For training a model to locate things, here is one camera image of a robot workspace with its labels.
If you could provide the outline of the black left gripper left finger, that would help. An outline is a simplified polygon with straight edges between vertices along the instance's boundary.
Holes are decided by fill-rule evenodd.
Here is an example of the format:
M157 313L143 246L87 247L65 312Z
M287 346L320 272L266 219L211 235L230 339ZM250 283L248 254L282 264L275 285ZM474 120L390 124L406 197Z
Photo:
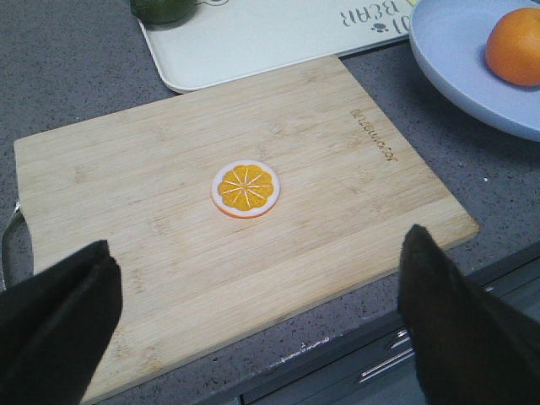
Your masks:
M104 240L2 292L1 402L81 403L121 313Z

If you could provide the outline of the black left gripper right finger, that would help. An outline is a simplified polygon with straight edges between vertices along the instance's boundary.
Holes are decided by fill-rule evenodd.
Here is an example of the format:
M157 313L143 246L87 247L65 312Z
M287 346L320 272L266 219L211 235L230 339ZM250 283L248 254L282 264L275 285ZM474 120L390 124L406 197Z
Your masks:
M429 404L537 404L539 323L464 277L429 231L402 243L397 308Z

